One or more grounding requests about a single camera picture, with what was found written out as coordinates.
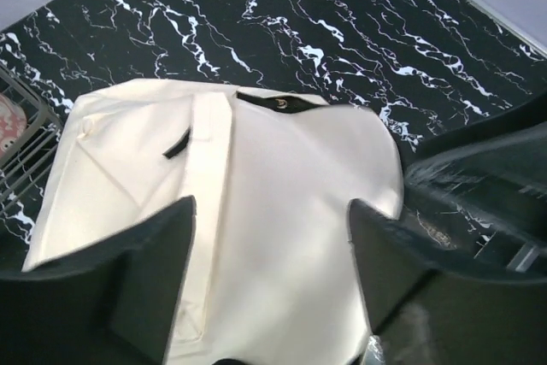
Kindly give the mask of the cream canvas student bag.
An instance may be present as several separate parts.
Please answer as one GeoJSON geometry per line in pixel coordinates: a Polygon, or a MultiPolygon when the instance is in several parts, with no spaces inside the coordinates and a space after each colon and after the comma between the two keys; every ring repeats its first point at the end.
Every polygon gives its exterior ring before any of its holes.
{"type": "Polygon", "coordinates": [[[133,79],[77,98],[27,271],[186,196],[196,229],[171,364],[347,364],[369,334],[347,208],[396,218],[396,144],[370,109],[238,85],[133,79]]]}

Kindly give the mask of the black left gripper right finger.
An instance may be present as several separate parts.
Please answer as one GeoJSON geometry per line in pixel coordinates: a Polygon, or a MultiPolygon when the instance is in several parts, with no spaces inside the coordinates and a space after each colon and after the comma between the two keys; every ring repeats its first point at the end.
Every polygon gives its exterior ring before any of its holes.
{"type": "Polygon", "coordinates": [[[546,277],[477,261],[354,199],[350,242],[387,364],[544,364],[546,277]]]}

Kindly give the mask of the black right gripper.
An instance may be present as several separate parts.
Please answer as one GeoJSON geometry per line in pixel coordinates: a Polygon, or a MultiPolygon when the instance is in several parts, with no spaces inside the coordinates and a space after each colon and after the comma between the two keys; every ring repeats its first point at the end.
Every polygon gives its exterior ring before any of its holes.
{"type": "Polygon", "coordinates": [[[545,94],[420,144],[404,181],[412,191],[545,248],[545,94]]]}

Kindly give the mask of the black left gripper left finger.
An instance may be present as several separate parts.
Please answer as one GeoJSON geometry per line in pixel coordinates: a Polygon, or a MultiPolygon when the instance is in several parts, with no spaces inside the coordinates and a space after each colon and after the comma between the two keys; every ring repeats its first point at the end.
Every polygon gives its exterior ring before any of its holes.
{"type": "Polygon", "coordinates": [[[194,197],[32,271],[1,272],[3,364],[163,364],[194,197]]]}

